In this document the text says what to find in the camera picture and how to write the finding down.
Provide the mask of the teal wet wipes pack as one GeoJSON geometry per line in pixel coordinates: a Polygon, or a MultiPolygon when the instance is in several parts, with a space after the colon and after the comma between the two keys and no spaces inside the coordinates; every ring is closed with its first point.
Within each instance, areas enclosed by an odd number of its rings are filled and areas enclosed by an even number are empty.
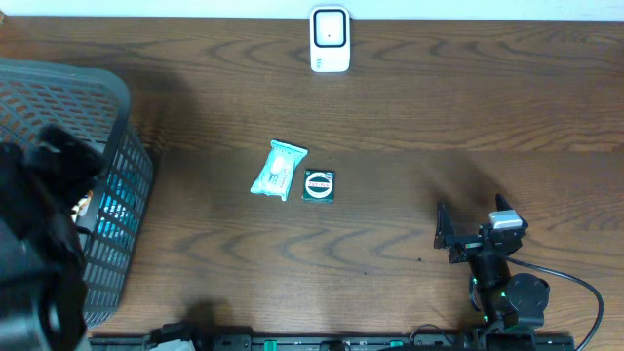
{"type": "Polygon", "coordinates": [[[252,194],[278,196],[283,202],[289,197],[293,175],[298,164],[307,156],[306,148],[273,139],[266,162],[253,182],[252,194]]]}

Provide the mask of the green square box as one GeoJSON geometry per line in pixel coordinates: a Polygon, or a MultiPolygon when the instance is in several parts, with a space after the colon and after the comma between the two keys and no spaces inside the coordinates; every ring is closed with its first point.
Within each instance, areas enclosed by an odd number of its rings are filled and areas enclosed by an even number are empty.
{"type": "Polygon", "coordinates": [[[306,203],[332,203],[335,193],[335,172],[306,170],[304,173],[302,201],[306,203]]]}

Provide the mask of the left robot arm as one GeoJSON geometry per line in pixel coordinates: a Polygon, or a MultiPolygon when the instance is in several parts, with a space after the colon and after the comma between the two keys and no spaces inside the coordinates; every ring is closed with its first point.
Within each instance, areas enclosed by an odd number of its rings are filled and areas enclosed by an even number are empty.
{"type": "Polygon", "coordinates": [[[55,125],[38,146],[1,145],[1,347],[73,350],[86,332],[86,259],[71,217],[105,165],[55,125]]]}

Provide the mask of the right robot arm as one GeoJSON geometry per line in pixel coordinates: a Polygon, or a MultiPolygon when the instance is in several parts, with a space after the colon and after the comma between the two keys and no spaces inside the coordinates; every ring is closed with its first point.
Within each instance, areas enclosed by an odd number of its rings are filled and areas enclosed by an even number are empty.
{"type": "Polygon", "coordinates": [[[476,234],[463,236],[455,233],[445,205],[437,205],[434,247],[447,250],[451,264],[469,264],[470,301],[484,314],[484,324],[463,332],[455,344],[472,350],[535,350],[535,330],[544,325],[550,287],[532,274],[510,272],[508,259],[522,247],[528,224],[502,195],[495,202],[488,222],[476,234]]]}

